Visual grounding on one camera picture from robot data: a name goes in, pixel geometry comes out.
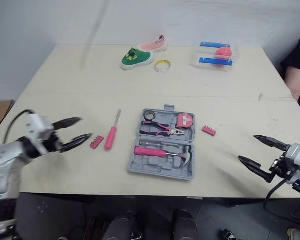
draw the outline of white wall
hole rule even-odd
[[[300,38],[300,0],[0,0],[0,99],[16,99],[55,43],[263,47],[275,65]]]

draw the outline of screwdriver handle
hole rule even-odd
[[[104,146],[106,150],[110,150],[112,148],[112,145],[114,144],[115,141],[116,132],[117,132],[117,128],[115,126],[111,127],[111,130],[108,134],[108,137],[106,138],[106,142]]]
[[[142,148],[136,147],[134,149],[134,154],[136,155],[146,155],[146,156],[154,156],[154,157],[166,157],[167,152],[157,149],[149,149],[149,148]]]

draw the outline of floor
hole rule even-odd
[[[127,211],[143,212],[147,216],[147,229],[151,239],[167,240],[175,209],[185,209],[194,217],[200,239],[219,240],[220,230],[229,229],[242,240],[285,240],[287,228],[293,223],[277,219],[262,208],[262,203],[227,207],[224,199],[189,199],[185,197],[154,196],[95,196],[89,203],[55,197],[22,193],[18,200],[18,231],[24,240],[57,240],[68,236],[79,240],[85,219],[105,215],[114,218]],[[300,205],[300,199],[275,200],[269,207],[278,214],[288,216]]]

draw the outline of screwdriver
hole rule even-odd
[[[117,124],[118,124],[120,114],[121,114],[121,109],[119,109],[119,111],[116,115],[114,126],[111,127],[108,137],[106,138],[106,142],[105,142],[105,146],[104,146],[104,148],[106,150],[110,150],[112,148],[112,145],[114,144],[115,137],[116,137],[116,131],[117,131]]]

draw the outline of shoe pair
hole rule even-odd
[[[145,66],[153,62],[154,53],[162,52],[168,47],[165,37],[159,36],[159,39],[153,42],[138,45],[131,48],[121,61],[121,67],[124,70],[131,70],[136,67]]]

